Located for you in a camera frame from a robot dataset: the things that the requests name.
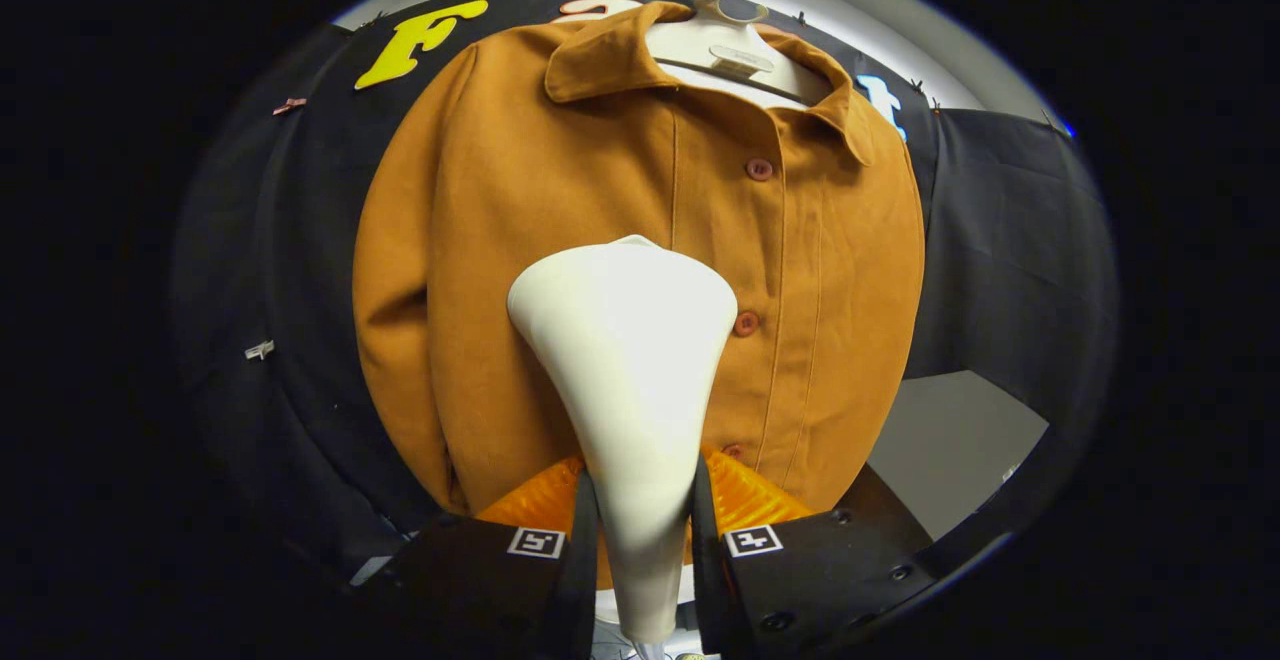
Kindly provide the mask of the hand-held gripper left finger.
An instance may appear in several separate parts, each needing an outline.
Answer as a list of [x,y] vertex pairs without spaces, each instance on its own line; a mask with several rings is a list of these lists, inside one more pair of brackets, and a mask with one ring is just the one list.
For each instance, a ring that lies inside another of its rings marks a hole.
[[588,659],[598,527],[584,460],[559,460],[426,524],[375,574],[375,618],[407,659]]

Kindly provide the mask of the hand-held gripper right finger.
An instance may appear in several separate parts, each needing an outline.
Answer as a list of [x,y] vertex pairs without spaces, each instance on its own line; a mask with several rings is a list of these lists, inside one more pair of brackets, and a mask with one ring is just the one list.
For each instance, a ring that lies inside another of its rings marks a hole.
[[946,585],[847,509],[736,531],[698,459],[690,492],[695,606],[705,654],[721,659],[860,659],[858,646]]

